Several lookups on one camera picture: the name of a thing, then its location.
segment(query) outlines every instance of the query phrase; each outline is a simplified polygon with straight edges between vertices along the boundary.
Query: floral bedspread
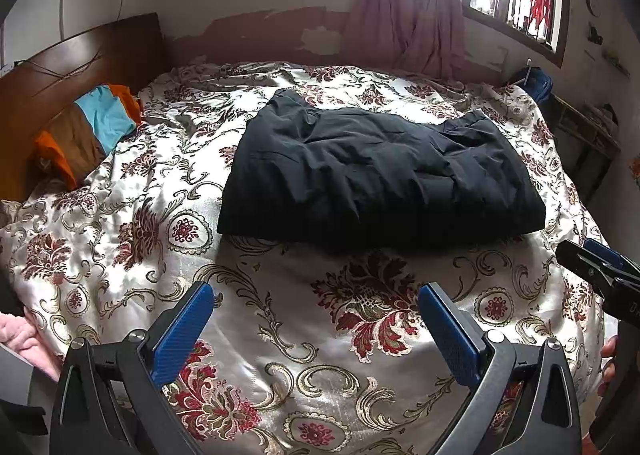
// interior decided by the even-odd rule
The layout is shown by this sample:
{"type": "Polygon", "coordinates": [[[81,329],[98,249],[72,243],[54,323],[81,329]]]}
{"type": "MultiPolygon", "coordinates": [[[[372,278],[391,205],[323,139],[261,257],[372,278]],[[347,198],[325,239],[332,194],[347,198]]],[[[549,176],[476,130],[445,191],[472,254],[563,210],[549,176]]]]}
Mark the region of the floral bedspread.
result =
{"type": "Polygon", "coordinates": [[[601,236],[520,88],[443,86],[347,66],[197,64],[162,75],[140,96],[145,123],[82,188],[49,184],[23,206],[4,204],[0,265],[60,356],[75,337],[114,342],[149,327],[192,280],[211,283],[218,307],[178,380],[164,387],[204,453],[218,453],[221,441],[252,454],[427,452],[466,396],[417,312],[417,289],[429,281],[511,341],[557,337],[578,398],[593,388],[600,301],[554,251],[562,239],[601,236]],[[546,228],[417,256],[328,256],[305,244],[219,236],[236,145],[282,87],[321,108],[414,122],[480,109],[529,168],[546,228]]]}

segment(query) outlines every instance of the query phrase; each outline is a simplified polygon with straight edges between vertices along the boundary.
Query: black jacket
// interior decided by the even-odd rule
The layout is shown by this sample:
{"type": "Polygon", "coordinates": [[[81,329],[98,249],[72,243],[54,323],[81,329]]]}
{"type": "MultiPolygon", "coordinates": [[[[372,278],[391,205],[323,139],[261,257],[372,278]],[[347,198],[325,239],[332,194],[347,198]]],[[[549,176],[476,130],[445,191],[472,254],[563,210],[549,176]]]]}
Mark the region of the black jacket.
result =
{"type": "Polygon", "coordinates": [[[334,250],[491,242],[545,226],[527,168],[480,112],[440,125],[322,110],[281,90],[236,150],[218,232],[334,250]]]}

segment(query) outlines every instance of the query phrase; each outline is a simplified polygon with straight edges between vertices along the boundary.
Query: bolt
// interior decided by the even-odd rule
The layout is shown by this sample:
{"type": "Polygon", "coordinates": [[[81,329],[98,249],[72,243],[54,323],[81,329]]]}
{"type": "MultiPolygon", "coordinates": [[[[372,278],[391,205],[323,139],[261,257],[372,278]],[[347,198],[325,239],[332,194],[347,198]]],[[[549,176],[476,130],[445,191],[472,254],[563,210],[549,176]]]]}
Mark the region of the bolt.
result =
{"type": "Polygon", "coordinates": [[[73,350],[78,350],[84,347],[84,338],[76,338],[69,345],[73,350]]]}
{"type": "Polygon", "coordinates": [[[145,339],[146,336],[146,331],[143,329],[135,329],[132,330],[129,333],[129,336],[127,336],[127,339],[131,342],[131,343],[140,343],[143,339],[145,339]]]}
{"type": "Polygon", "coordinates": [[[489,341],[493,343],[502,343],[504,341],[504,334],[496,329],[490,330],[486,336],[489,338],[489,341]]]}
{"type": "Polygon", "coordinates": [[[555,338],[549,338],[546,341],[546,344],[549,345],[549,348],[553,350],[560,350],[562,348],[560,342],[555,338]]]}

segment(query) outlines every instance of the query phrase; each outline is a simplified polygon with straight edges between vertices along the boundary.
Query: headboard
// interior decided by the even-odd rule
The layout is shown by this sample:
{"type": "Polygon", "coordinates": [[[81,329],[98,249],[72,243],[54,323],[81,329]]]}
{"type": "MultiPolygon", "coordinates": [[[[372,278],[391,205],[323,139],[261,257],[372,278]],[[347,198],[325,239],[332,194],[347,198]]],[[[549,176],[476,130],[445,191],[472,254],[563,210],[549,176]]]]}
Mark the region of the headboard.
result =
{"type": "Polygon", "coordinates": [[[0,198],[33,191],[42,177],[33,139],[66,105],[104,83],[137,93],[169,69],[155,13],[82,32],[16,66],[0,79],[0,198]]]}

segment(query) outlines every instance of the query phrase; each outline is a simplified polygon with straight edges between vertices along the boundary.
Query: pink curtain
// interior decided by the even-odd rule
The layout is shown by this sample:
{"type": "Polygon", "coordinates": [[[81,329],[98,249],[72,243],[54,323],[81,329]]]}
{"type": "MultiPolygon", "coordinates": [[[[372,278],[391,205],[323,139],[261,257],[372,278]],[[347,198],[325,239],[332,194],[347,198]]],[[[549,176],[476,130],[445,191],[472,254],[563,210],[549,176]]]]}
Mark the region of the pink curtain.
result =
{"type": "Polygon", "coordinates": [[[453,79],[465,57],[460,0],[355,0],[340,56],[368,68],[453,79]]]}

